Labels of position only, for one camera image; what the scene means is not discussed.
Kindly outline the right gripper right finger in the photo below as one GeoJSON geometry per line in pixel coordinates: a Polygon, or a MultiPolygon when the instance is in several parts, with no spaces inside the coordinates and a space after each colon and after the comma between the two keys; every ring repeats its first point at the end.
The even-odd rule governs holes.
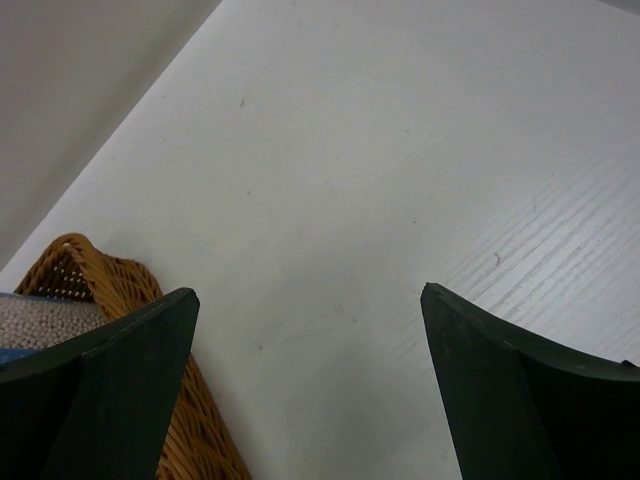
{"type": "Polygon", "coordinates": [[[465,479],[636,479],[639,368],[563,346],[439,284],[426,337],[465,479]]]}

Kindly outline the brown wicker divided tray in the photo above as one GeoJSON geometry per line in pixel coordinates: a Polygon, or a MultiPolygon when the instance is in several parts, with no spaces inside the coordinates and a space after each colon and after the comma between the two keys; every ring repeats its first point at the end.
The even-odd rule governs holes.
{"type": "MultiPolygon", "coordinates": [[[[162,297],[157,280],[143,264],[105,254],[79,233],[55,239],[15,292],[95,304],[109,320],[162,297]]],[[[155,477],[251,477],[194,357],[185,367],[155,477]]]]}

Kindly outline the white blue cylindrical shaker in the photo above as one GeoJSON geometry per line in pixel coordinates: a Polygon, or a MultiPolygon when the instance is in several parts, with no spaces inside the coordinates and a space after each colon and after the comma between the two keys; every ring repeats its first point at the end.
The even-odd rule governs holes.
{"type": "Polygon", "coordinates": [[[106,323],[106,316],[93,303],[2,293],[1,365],[106,323]]]}

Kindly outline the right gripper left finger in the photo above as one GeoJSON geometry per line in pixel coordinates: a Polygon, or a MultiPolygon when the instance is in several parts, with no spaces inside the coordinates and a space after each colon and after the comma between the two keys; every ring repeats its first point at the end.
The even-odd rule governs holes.
{"type": "Polygon", "coordinates": [[[3,364],[2,478],[154,478],[199,307],[180,288],[3,364]]]}

